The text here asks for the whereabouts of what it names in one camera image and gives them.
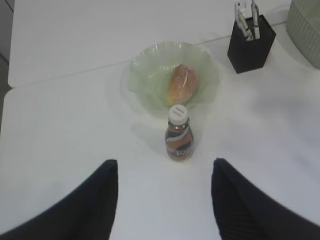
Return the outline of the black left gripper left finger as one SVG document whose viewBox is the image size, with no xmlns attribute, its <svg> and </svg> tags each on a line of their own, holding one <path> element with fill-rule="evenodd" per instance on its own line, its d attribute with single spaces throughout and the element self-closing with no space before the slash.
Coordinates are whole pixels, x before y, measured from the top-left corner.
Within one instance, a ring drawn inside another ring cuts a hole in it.
<svg viewBox="0 0 320 240">
<path fill-rule="evenodd" d="M 118 202 L 118 163 L 104 161 L 81 185 L 2 240 L 107 240 Z"/>
</svg>

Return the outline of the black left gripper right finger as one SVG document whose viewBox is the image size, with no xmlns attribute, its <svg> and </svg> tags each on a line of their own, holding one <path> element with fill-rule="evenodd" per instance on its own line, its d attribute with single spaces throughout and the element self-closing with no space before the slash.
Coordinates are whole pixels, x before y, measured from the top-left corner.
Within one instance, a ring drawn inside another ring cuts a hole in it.
<svg viewBox="0 0 320 240">
<path fill-rule="evenodd" d="M 318 240 L 320 227 L 269 197 L 227 160 L 217 158 L 211 198 L 223 240 Z"/>
</svg>

